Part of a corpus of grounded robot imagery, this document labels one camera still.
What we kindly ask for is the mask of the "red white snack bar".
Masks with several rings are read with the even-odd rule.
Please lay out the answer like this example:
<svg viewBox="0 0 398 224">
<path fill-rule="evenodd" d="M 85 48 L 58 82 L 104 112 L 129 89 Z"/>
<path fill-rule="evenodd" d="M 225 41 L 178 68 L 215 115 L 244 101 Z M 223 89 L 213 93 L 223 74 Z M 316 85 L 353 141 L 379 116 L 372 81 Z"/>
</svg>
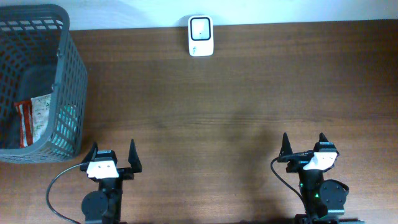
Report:
<svg viewBox="0 0 398 224">
<path fill-rule="evenodd" d="M 20 148 L 30 146 L 34 143 L 32 102 L 31 100 L 23 100 L 14 103 L 14 107 L 16 108 L 20 120 L 20 125 L 19 125 Z"/>
</svg>

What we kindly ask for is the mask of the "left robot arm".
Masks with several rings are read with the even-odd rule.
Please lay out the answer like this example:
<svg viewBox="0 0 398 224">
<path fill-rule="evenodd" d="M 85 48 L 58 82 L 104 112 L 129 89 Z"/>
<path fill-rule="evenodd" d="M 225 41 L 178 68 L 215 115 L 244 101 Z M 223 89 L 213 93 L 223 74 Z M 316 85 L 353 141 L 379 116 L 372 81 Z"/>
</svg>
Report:
<svg viewBox="0 0 398 224">
<path fill-rule="evenodd" d="M 118 168 L 118 159 L 113 150 L 100 151 L 94 143 L 82 160 L 80 170 L 98 184 L 98 190 L 88 193 L 81 203 L 85 223 L 121 223 L 123 182 L 134 180 L 134 174 L 142 172 L 134 140 L 129 147 L 129 167 Z"/>
</svg>

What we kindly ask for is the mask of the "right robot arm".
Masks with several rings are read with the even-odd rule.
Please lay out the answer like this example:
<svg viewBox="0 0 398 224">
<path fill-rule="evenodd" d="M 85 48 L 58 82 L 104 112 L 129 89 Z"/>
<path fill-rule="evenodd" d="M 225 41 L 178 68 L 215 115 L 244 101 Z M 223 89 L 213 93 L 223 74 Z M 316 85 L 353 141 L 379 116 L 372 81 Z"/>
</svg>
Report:
<svg viewBox="0 0 398 224">
<path fill-rule="evenodd" d="M 323 174 L 335 165 L 340 155 L 335 145 L 327 140 L 323 133 L 312 150 L 294 153 L 287 133 L 282 136 L 282 145 L 278 157 L 271 161 L 274 175 L 295 192 L 302 201 L 305 213 L 296 214 L 294 223 L 362 223 L 362 220 L 342 219 L 345 214 L 344 204 L 349 194 L 349 187 L 334 179 L 324 179 Z M 287 173 L 297 173 L 299 189 L 294 189 L 277 172 L 273 164 L 286 163 Z"/>
</svg>

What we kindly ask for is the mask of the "white Pantene tube gold cap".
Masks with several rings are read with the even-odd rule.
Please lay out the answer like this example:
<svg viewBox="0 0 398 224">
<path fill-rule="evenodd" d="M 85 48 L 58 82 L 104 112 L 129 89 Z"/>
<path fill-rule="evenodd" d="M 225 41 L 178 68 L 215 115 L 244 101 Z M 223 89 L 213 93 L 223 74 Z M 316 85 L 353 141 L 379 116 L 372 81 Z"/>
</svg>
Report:
<svg viewBox="0 0 398 224">
<path fill-rule="evenodd" d="M 32 137 L 37 142 L 47 129 L 50 113 L 50 101 L 52 94 L 38 96 L 31 99 L 32 102 Z"/>
</svg>

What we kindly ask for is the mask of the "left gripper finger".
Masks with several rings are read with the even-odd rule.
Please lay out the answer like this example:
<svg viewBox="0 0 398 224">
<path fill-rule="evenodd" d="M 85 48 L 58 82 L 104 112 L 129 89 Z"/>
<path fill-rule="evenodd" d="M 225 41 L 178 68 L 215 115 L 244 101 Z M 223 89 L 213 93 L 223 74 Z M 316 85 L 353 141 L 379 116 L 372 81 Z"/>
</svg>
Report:
<svg viewBox="0 0 398 224">
<path fill-rule="evenodd" d="M 82 160 L 82 163 L 89 163 L 93 161 L 96 157 L 97 152 L 98 152 L 98 144 L 97 142 L 94 142 L 88 154 Z"/>
<path fill-rule="evenodd" d="M 131 139 L 130 143 L 128 163 L 130 163 L 133 173 L 142 172 L 142 164 L 137 154 L 136 145 L 133 139 Z"/>
</svg>

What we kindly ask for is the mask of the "teal tissue packet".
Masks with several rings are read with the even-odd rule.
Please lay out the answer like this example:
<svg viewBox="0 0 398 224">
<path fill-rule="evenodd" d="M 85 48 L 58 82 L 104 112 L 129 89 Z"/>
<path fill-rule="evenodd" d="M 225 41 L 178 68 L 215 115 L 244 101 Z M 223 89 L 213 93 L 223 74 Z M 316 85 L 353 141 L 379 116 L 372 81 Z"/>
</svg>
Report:
<svg viewBox="0 0 398 224">
<path fill-rule="evenodd" d="M 67 147 L 67 144 L 75 140 L 76 132 L 76 109 L 74 106 L 64 106 L 58 114 L 59 121 L 56 122 L 55 136 L 52 139 L 58 147 Z"/>
</svg>

